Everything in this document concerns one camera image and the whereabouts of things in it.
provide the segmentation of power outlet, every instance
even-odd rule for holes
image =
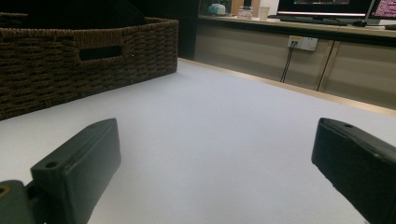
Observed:
[[[301,43],[301,49],[314,51],[317,47],[318,39],[311,37],[303,37],[303,42]]]
[[[294,45],[295,49],[300,49],[301,48],[301,44],[303,42],[303,37],[302,36],[297,36],[297,35],[291,35],[289,37],[289,42],[288,42],[288,47],[290,48],[291,43],[292,42],[296,42],[296,44]]]

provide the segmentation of monitor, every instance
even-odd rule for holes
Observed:
[[[364,19],[372,0],[279,0],[277,16]]]
[[[396,21],[396,0],[375,0],[369,19]]]

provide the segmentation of wicker basket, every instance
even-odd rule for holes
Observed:
[[[107,30],[18,29],[23,14],[0,13],[0,120],[177,70],[177,21]],[[120,55],[84,61],[86,49]]]

